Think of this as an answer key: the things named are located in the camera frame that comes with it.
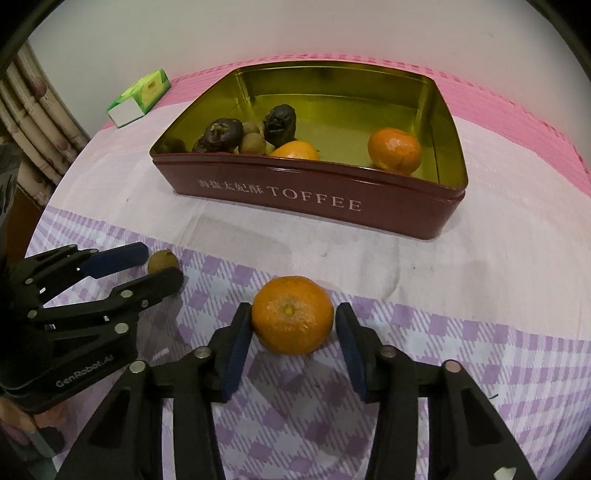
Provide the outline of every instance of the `orange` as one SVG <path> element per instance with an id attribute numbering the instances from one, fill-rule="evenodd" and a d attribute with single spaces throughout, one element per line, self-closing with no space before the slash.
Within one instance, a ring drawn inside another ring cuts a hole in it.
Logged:
<path id="1" fill-rule="evenodd" d="M 316 350 L 332 330 L 334 316 L 326 291 L 305 277 L 274 278 L 252 302 L 252 325 L 262 344 L 286 355 Z"/>
<path id="2" fill-rule="evenodd" d="M 397 128 L 372 133 L 368 153 L 376 167 L 403 175 L 410 175 L 421 164 L 421 144 L 414 135 Z"/>
<path id="3" fill-rule="evenodd" d="M 301 160 L 320 160 L 318 151 L 308 142 L 294 140 L 277 148 L 272 157 L 299 158 Z"/>

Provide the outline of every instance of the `metal screw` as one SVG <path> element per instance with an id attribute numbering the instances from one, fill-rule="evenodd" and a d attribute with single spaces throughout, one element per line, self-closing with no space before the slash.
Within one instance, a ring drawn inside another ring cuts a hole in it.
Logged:
<path id="1" fill-rule="evenodd" d="M 452 374 L 457 374 L 462 370 L 462 366 L 455 360 L 450 360 L 449 362 L 445 362 L 445 369 Z"/>
<path id="2" fill-rule="evenodd" d="M 384 345 L 379 350 L 380 355 L 386 358 L 394 358 L 396 356 L 396 348 L 392 345 Z"/>
<path id="3" fill-rule="evenodd" d="M 129 371 L 133 374 L 139 374 L 146 368 L 146 364 L 141 360 L 136 360 L 129 366 Z"/>
<path id="4" fill-rule="evenodd" d="M 115 325 L 115 331 L 120 335 L 122 333 L 127 333 L 129 331 L 129 325 L 127 325 L 126 323 L 118 323 L 117 325 Z"/>
<path id="5" fill-rule="evenodd" d="M 212 351 L 209 349 L 208 346 L 199 346 L 195 349 L 195 352 L 194 352 L 194 355 L 197 358 L 207 358 L 211 354 L 212 354 Z"/>

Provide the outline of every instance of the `tissue box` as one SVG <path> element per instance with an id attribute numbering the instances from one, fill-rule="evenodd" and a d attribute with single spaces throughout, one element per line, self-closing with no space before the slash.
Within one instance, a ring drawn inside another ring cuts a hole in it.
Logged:
<path id="1" fill-rule="evenodd" d="M 127 125 L 148 113 L 169 88 L 164 70 L 156 70 L 124 91 L 107 109 L 107 114 L 118 128 Z"/>

